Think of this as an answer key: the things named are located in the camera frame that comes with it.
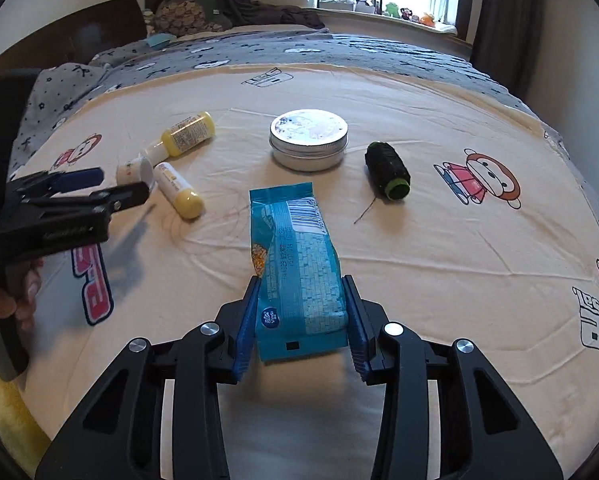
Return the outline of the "person's left hand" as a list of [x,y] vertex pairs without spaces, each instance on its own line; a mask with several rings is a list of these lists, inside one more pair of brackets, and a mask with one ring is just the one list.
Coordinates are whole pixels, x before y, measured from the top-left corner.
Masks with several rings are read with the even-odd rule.
[[22,281],[21,297],[15,298],[0,288],[0,318],[10,318],[13,315],[24,332],[29,332],[35,325],[36,297],[42,288],[40,270],[43,267],[42,259],[30,263],[30,268]]

